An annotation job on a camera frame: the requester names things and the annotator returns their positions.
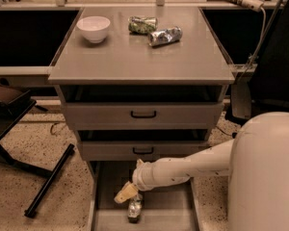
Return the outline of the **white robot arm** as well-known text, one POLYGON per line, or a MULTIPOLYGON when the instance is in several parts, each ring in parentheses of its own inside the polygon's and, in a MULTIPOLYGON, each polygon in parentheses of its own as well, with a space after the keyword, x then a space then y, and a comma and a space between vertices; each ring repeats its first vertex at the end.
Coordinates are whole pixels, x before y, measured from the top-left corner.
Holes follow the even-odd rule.
POLYGON ((228 178, 228 231, 289 231, 289 113, 255 116, 233 140, 190 156, 139 160, 115 201, 202 175, 228 178))

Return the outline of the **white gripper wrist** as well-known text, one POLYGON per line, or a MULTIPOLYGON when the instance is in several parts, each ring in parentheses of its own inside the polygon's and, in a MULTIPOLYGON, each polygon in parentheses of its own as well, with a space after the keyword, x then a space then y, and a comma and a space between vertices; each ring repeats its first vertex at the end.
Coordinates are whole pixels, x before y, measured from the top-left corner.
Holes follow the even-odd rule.
POLYGON ((137 160, 136 168, 132 174, 132 182, 126 182, 122 189, 117 193, 114 200, 120 204, 133 198, 138 191, 146 192, 160 186, 158 177, 155 175, 159 169, 159 162, 144 162, 137 160))

